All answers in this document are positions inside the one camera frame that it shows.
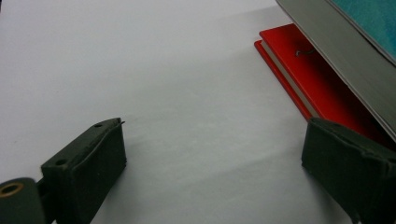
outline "white surface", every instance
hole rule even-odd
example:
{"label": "white surface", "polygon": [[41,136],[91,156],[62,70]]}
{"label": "white surface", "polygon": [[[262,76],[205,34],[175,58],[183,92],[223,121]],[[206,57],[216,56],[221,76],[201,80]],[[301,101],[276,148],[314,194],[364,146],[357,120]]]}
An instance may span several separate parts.
{"label": "white surface", "polygon": [[4,0],[0,182],[121,117],[129,163],[94,224],[350,223],[253,47],[289,22],[273,0]]}

